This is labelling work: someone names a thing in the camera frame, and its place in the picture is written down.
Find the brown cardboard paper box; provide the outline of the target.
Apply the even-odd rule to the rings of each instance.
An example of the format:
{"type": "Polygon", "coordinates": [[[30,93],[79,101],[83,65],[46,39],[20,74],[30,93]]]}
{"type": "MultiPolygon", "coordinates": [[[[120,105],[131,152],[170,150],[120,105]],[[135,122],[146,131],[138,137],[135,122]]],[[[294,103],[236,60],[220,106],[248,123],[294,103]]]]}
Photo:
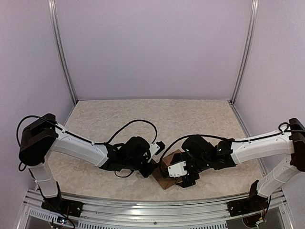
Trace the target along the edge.
{"type": "MultiPolygon", "coordinates": [[[[168,166],[172,165],[171,162],[174,158],[174,156],[178,155],[181,153],[181,150],[176,150],[173,151],[172,153],[170,153],[169,155],[165,156],[162,160],[161,160],[161,169],[167,168],[168,166]]],[[[163,190],[166,190],[168,188],[170,188],[173,185],[176,185],[176,182],[179,181],[179,178],[163,178],[161,175],[161,171],[159,168],[156,168],[153,173],[152,173],[153,177],[155,178],[155,180],[158,182],[158,184],[162,187],[163,190]]]]}

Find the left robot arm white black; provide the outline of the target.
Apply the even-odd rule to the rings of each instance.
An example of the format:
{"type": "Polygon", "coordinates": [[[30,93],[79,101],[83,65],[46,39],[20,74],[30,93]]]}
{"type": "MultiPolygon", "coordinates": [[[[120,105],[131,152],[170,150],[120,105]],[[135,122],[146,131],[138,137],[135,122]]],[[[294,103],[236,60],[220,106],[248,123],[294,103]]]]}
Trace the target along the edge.
{"type": "Polygon", "coordinates": [[[59,184],[48,165],[51,152],[78,158],[106,171],[139,171],[147,178],[157,167],[153,156],[165,148],[163,142],[154,139],[152,143],[148,143],[140,136],[133,136],[126,143],[99,143],[67,130],[56,121],[53,114],[26,116],[24,120],[30,118],[35,121],[22,132],[16,132],[20,147],[19,160],[28,167],[40,188],[44,202],[56,212],[64,211],[68,201],[61,197],[59,184]]]}

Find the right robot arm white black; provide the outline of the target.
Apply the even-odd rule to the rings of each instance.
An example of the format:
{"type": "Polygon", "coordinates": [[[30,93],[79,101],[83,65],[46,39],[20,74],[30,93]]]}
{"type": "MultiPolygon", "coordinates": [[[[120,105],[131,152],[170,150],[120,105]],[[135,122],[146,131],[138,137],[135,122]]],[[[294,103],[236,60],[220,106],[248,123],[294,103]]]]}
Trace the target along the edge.
{"type": "Polygon", "coordinates": [[[181,187],[195,185],[199,174],[210,168],[221,170],[258,158],[286,156],[265,177],[251,185],[247,198],[227,204],[230,215],[237,216],[267,209],[272,193],[305,170],[305,127],[292,118],[274,132],[244,139],[224,139],[215,146],[200,135],[192,135],[184,141],[182,149],[167,168],[171,177],[182,179],[181,187]]]}

